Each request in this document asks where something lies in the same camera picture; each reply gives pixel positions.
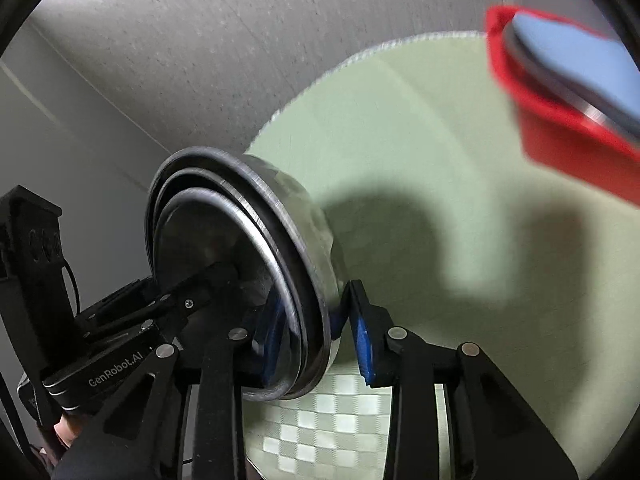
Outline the person's left hand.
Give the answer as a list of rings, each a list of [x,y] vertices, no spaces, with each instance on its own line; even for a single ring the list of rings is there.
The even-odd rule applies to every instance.
[[[63,413],[60,420],[54,425],[58,440],[60,440],[66,448],[70,448],[74,441],[80,436],[89,420],[90,416],[84,414],[73,415]]]

